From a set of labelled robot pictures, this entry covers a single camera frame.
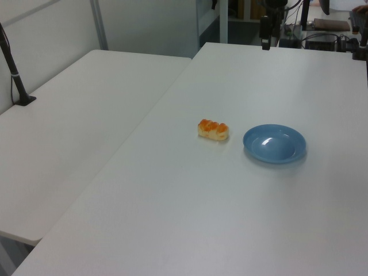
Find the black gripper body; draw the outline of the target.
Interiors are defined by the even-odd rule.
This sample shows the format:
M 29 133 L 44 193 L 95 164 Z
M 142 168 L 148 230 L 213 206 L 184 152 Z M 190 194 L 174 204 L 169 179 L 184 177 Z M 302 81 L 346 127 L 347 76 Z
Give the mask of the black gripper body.
M 271 18 L 262 16 L 260 18 L 259 37 L 262 40 L 268 40 L 271 35 Z

